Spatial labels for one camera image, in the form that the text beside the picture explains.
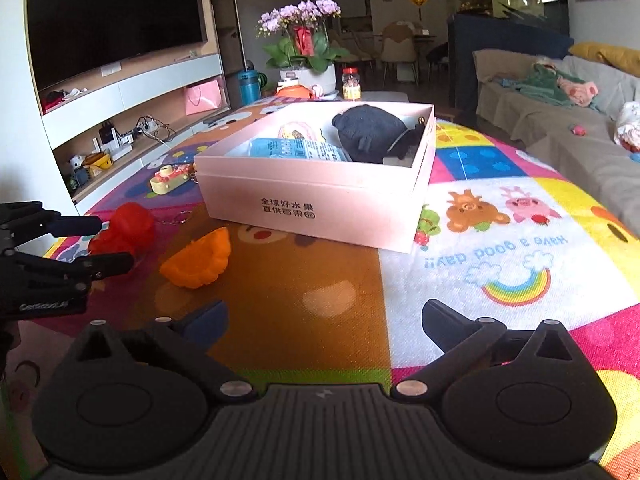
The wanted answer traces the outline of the red plastic toy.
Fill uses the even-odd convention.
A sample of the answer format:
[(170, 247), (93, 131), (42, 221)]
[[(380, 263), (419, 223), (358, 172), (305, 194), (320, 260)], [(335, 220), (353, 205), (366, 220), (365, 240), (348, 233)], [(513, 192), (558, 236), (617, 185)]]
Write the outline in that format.
[(155, 243), (153, 215), (137, 203), (126, 203), (115, 210), (108, 227), (90, 240), (88, 251), (90, 255), (129, 252), (134, 258), (140, 258), (150, 252)]

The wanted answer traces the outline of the white tv cabinet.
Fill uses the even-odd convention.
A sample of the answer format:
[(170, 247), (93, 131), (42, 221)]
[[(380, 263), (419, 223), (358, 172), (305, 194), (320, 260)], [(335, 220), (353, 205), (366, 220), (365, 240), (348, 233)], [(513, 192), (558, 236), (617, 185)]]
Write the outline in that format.
[(134, 125), (143, 115), (167, 122), (175, 136), (157, 142), (147, 136), (134, 144), (134, 149), (122, 156), (114, 166), (99, 174), (72, 197), (78, 212), (83, 214), (107, 193), (107, 185), (118, 185), (122, 179), (144, 165), (145, 156), (155, 157), (171, 145), (195, 132), (195, 126), (213, 112), (187, 115), (183, 110), (183, 90), (200, 82), (216, 80), (224, 85), (224, 66), (219, 53), (214, 10), (210, 0), (201, 0), (205, 27), (204, 44), (176, 47), (141, 58), (122, 62), (122, 70), (106, 81), (99, 81), (96, 72), (70, 81), (72, 87), (87, 87), (68, 103), (63, 103), (41, 116), (43, 131), (52, 151), (79, 148), (96, 129), (110, 120), (119, 131)]

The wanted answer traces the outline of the orange round bowl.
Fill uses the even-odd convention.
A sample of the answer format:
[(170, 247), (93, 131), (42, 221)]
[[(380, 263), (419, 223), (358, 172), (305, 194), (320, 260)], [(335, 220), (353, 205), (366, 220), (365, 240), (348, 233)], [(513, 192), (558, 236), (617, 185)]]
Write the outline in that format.
[(276, 96), (280, 96), (280, 98), (312, 100), (314, 98), (314, 92), (302, 84), (289, 84), (288, 86), (279, 86), (276, 91)]

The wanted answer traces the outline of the red-lid glass jar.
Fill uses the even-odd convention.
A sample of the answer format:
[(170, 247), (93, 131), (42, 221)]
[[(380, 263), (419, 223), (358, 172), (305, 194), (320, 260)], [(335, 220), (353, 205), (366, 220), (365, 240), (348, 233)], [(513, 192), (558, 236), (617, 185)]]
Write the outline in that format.
[(356, 67), (346, 67), (342, 71), (342, 95), (347, 101), (361, 99), (360, 73)]

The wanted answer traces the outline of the black plush bear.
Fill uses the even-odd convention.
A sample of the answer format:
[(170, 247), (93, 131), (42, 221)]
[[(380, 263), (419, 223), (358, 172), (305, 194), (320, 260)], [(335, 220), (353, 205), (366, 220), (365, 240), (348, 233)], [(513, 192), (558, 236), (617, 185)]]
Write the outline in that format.
[(332, 118), (343, 150), (354, 162), (382, 164), (386, 157), (404, 159), (412, 146), (418, 146), (426, 119), (420, 117), (413, 127), (386, 110), (358, 105)]

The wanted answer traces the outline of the pink white clothes pile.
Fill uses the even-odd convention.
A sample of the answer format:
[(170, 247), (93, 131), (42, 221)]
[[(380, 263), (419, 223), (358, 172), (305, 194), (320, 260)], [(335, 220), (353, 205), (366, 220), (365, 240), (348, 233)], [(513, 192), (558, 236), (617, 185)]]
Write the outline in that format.
[(640, 152), (640, 102), (623, 105), (618, 114), (613, 136), (614, 142), (631, 153)]

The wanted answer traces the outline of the pink cardboard box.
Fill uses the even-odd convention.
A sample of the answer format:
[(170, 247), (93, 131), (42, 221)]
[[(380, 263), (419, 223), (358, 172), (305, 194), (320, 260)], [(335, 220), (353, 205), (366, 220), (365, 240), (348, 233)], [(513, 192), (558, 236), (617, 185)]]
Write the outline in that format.
[(297, 102), (249, 122), (194, 158), (208, 214), (337, 242), (410, 252), (435, 158), (434, 107), (381, 102), (378, 108), (424, 133), (409, 166), (252, 157), (250, 144), (285, 126), (320, 129), (338, 140), (332, 118), (349, 102)]

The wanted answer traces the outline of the yellow cushion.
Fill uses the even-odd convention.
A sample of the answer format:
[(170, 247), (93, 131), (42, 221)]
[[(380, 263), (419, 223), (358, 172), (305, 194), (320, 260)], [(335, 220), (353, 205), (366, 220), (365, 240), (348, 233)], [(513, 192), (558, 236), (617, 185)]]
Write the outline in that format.
[(640, 77), (640, 51), (627, 47), (586, 41), (573, 44), (570, 54), (587, 61), (611, 66), (626, 74)]

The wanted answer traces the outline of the colourful cartoon play mat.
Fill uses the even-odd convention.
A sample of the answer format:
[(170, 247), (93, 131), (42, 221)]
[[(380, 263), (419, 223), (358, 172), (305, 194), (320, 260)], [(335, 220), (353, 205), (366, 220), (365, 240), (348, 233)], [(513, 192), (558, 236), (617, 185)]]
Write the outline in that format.
[(561, 321), (617, 410), (596, 474), (639, 474), (639, 242), (596, 200), (529, 154), (446, 122), (425, 208), (405, 254), (230, 224), (231, 255), (213, 284), (180, 288), (160, 266), (219, 228), (194, 183), (164, 196), (137, 171), (94, 207), (103, 219), (136, 203), (156, 220), (156, 245), (130, 273), (94, 286), (85, 315), (21, 327), (1, 385), (1, 463), (33, 479), (47, 463), (30, 428), (32, 404), (93, 318), (138, 328), (209, 302), (228, 307), (210, 355), (277, 403), (260, 417), (228, 416), (221, 442), (189, 454), (199, 479), (467, 479), (427, 448), (415, 412), (372, 396), (439, 357), (422, 309), (436, 298), (468, 318), (532, 330)]

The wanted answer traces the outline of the fish tank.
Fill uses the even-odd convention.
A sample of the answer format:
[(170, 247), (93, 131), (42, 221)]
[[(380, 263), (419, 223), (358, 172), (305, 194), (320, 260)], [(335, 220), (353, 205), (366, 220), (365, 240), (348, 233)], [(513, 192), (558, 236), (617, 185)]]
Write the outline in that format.
[(518, 24), (570, 34), (567, 0), (452, 0), (454, 12), (501, 18)]

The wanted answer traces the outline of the green cloth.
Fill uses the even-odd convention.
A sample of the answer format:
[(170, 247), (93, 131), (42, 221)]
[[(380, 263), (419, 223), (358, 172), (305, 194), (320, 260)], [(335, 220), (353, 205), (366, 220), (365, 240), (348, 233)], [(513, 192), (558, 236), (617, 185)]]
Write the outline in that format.
[[(524, 78), (501, 77), (496, 78), (496, 81), (502, 88), (520, 92), (529, 99), (560, 107), (579, 107), (570, 102), (567, 95), (558, 87), (556, 80), (559, 77), (564, 77), (571, 81), (585, 82), (573, 75), (562, 72), (552, 62), (547, 61), (535, 62)], [(590, 107), (594, 107), (595, 99), (593, 99)]]

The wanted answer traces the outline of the pink pig plush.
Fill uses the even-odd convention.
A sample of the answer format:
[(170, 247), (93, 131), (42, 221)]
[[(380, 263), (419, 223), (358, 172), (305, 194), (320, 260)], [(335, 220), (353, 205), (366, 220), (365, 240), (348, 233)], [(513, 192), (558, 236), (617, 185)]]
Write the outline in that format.
[(579, 107), (590, 107), (599, 89), (592, 81), (571, 81), (564, 77), (556, 80), (558, 87), (567, 95), (570, 102)]

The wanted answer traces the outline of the pink paper bag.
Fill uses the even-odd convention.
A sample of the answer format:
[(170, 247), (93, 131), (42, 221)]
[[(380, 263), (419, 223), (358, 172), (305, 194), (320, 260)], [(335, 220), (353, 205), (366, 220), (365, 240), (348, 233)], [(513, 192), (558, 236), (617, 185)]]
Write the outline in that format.
[(221, 108), (222, 92), (217, 79), (194, 84), (184, 89), (184, 112), (188, 115), (196, 115)]

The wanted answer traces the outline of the potted pink orchid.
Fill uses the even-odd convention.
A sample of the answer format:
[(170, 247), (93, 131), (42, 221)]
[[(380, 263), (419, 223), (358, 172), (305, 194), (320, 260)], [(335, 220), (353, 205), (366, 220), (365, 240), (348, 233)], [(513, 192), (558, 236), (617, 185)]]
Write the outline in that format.
[(334, 0), (302, 0), (263, 13), (256, 25), (256, 36), (276, 37), (262, 46), (268, 54), (266, 66), (277, 70), (281, 77), (293, 73), (309, 90), (319, 87), (324, 94), (333, 93), (334, 63), (349, 52), (332, 46), (326, 22), (339, 18), (341, 12)]

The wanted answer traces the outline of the dining chair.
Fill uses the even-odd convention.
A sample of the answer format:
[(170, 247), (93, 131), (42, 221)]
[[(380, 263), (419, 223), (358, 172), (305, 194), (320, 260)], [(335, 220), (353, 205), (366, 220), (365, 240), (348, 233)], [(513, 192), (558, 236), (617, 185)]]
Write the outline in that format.
[(392, 66), (408, 64), (411, 67), (413, 81), (419, 84), (419, 58), (414, 45), (413, 31), (405, 24), (392, 23), (382, 31), (381, 62), (383, 66), (383, 82)]

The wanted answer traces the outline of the blue water bottle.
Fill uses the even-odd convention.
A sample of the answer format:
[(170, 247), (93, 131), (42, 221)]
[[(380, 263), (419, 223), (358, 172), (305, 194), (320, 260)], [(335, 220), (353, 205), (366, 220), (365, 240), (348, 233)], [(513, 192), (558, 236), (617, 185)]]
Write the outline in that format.
[(240, 98), (243, 106), (250, 105), (262, 97), (262, 85), (256, 70), (242, 70), (236, 78), (239, 81)]

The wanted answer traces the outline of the black television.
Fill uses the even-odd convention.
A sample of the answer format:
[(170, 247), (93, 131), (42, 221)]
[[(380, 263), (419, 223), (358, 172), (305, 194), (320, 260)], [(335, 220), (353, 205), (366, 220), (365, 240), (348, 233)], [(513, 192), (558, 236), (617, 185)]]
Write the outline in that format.
[(202, 0), (27, 0), (37, 88), (205, 40)]

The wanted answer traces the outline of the grey sofa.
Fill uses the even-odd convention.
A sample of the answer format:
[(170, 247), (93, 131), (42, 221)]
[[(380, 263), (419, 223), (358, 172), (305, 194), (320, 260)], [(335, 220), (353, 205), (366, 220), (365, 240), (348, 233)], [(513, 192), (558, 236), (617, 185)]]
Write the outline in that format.
[(522, 142), (529, 154), (558, 170), (639, 233), (639, 155), (614, 141), (616, 119), (639, 99), (639, 79), (617, 68), (567, 55), (552, 64), (564, 77), (592, 82), (587, 107), (534, 99), (515, 85), (541, 55), (484, 49), (473, 53), (476, 114)]

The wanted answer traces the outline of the orange pumpkin toy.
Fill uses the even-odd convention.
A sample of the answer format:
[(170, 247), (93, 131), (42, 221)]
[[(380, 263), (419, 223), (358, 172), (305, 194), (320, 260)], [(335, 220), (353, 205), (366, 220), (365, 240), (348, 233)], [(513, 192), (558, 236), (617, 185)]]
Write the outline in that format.
[(160, 274), (178, 287), (197, 289), (216, 281), (227, 269), (230, 256), (229, 230), (219, 228), (168, 258)]

